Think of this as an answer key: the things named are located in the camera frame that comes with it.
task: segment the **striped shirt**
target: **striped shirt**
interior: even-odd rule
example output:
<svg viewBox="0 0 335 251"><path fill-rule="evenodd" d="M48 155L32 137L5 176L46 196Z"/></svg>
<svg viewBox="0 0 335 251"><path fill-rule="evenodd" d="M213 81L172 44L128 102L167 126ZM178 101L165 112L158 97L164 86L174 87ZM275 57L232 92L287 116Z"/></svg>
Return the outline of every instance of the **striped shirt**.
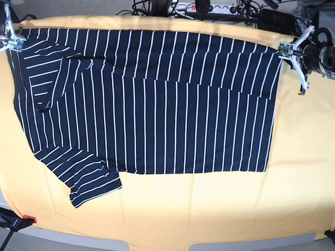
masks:
<svg viewBox="0 0 335 251"><path fill-rule="evenodd" d="M188 32L27 29L8 51L15 110L75 207L118 172L263 172L281 60L274 49Z"/></svg>

